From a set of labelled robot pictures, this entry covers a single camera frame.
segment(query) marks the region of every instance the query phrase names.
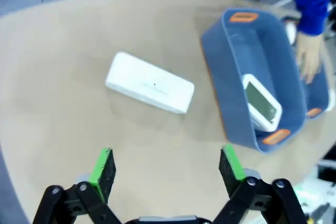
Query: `screen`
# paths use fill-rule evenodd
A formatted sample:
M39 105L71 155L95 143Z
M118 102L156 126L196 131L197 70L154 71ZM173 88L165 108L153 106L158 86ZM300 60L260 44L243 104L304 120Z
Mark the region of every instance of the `screen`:
M246 87L246 95L248 102L262 114L266 120L273 123L274 116L277 110L267 101L267 99L253 86L248 83Z

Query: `green gripper pad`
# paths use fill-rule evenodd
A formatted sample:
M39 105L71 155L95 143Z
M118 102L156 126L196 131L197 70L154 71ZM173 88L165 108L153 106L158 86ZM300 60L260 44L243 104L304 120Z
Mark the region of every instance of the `green gripper pad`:
M104 148L89 177L89 183L105 203L107 203L111 193L115 172L116 165L114 163L113 151L110 148Z
M219 171L231 197L246 175L232 145L224 145L220 152Z

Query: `screw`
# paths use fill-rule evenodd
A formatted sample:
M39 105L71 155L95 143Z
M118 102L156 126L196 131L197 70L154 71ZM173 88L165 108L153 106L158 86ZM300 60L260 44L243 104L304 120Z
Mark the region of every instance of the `screw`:
M281 180L279 180L276 184L280 188L284 188L285 187L284 183Z
M56 193L58 193L58 192L59 192L59 189L58 189L57 187L55 187L55 188L51 191L52 194L56 194Z
M84 191L84 190L86 190L86 188L87 188L87 186L85 184L83 184L79 187L79 190Z
M254 179L250 178L247 180L247 183L250 185L250 186L255 186L256 185L256 182Z

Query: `blue plastic bin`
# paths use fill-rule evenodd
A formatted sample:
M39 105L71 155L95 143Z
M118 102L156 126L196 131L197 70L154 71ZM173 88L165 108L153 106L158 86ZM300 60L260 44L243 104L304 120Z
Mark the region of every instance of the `blue plastic bin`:
M295 17L286 16L282 19L283 23L288 21L294 22L296 25L299 24L299 19ZM293 50L296 54L296 45L293 46ZM327 109L329 104L329 85L324 65L321 66L321 71L314 76L312 83L306 84L302 81L301 84L306 98L307 118L317 118Z
M255 9L229 9L202 36L223 125L234 144L269 153L294 136L306 118L306 102L283 24ZM253 74L282 105L274 132L254 130L241 77Z

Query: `wooden table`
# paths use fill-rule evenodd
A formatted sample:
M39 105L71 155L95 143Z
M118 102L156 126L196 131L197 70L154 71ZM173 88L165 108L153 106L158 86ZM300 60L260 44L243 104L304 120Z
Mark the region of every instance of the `wooden table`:
M199 43L233 6L271 10L242 0L66 0L0 20L0 141L30 220L47 186L70 187L108 146L117 165L109 206L122 221L215 217L228 199L218 171L227 141ZM188 113L108 90L104 80L122 50L191 80ZM271 155L235 149L265 181L284 177L295 184L334 143L335 120L333 110L307 122Z

